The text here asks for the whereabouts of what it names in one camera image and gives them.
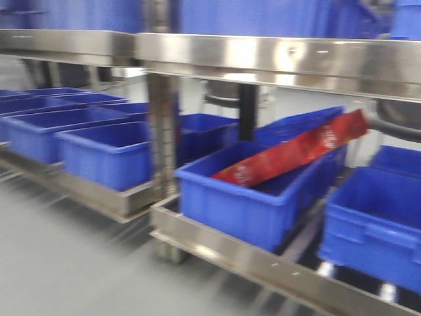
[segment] plastic crate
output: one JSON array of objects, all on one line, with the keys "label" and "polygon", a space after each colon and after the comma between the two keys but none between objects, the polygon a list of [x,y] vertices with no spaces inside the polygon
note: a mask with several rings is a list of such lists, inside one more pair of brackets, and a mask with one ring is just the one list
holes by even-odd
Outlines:
[{"label": "plastic crate", "polygon": [[124,191],[152,179],[149,126],[131,122],[57,133],[63,169]]},{"label": "plastic crate", "polygon": [[8,147],[42,163],[61,161],[55,132],[125,122],[120,112],[106,109],[77,109],[3,118],[10,138]]},{"label": "plastic crate", "polygon": [[104,93],[83,93],[57,97],[59,99],[63,99],[69,102],[86,105],[116,104],[125,103],[128,101],[128,99],[124,97],[117,97],[115,95],[109,95]]},{"label": "plastic crate", "polygon": [[25,91],[0,90],[0,102],[16,99],[26,99],[28,97],[31,97],[31,95]]},{"label": "plastic crate", "polygon": [[397,0],[391,37],[421,40],[421,0]]},{"label": "plastic crate", "polygon": [[58,30],[144,31],[142,2],[138,0],[38,0],[46,28]]},{"label": "plastic crate", "polygon": [[330,37],[376,38],[379,18],[361,0],[336,0],[330,22]]},{"label": "plastic crate", "polygon": [[254,131],[256,142],[275,146],[292,137],[316,128],[343,114],[343,107],[330,107],[315,112],[281,118]]},{"label": "plastic crate", "polygon": [[210,178],[265,149],[265,145],[239,142],[178,169],[184,216],[273,251],[301,211],[326,193],[322,179],[331,165],[323,157],[254,188]]},{"label": "plastic crate", "polygon": [[44,13],[38,11],[0,11],[2,29],[43,28]]},{"label": "plastic crate", "polygon": [[421,177],[421,151],[381,146],[370,166]]},{"label": "plastic crate", "polygon": [[122,103],[112,105],[101,105],[104,109],[120,111],[129,116],[132,121],[147,120],[149,112],[149,103]]},{"label": "plastic crate", "polygon": [[421,179],[358,168],[328,201],[319,257],[421,292]]},{"label": "plastic crate", "polygon": [[3,117],[77,109],[79,105],[54,97],[31,97],[0,102],[0,142],[9,141]]},{"label": "plastic crate", "polygon": [[14,12],[0,13],[0,28],[2,29],[25,29],[28,28],[28,21],[25,14]]},{"label": "plastic crate", "polygon": [[182,126],[182,161],[188,163],[238,140],[238,120],[209,114],[180,117]]},{"label": "plastic crate", "polygon": [[24,90],[25,93],[30,93],[39,97],[56,97],[71,94],[92,93],[88,90],[78,88],[47,88],[47,89],[33,89]]},{"label": "plastic crate", "polygon": [[182,0],[188,34],[326,37],[335,0]]},{"label": "plastic crate", "polygon": [[[343,107],[339,106],[281,118],[276,122],[256,129],[254,132],[255,141],[260,144],[275,146],[282,142],[286,142],[303,132],[316,128],[341,114],[343,114]],[[326,154],[326,157],[330,157],[332,165],[335,166],[335,168],[326,175],[326,181],[328,183],[332,183],[332,177],[335,178],[338,173],[343,171],[347,150],[348,145],[343,145]]]}]

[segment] red bag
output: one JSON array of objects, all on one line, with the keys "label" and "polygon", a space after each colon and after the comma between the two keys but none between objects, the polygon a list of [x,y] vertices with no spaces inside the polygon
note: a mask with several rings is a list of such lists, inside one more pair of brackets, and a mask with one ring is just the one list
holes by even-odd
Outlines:
[{"label": "red bag", "polygon": [[343,114],[288,142],[244,159],[212,177],[241,186],[255,186],[306,165],[350,140],[363,136],[367,130],[368,123],[361,110]]}]

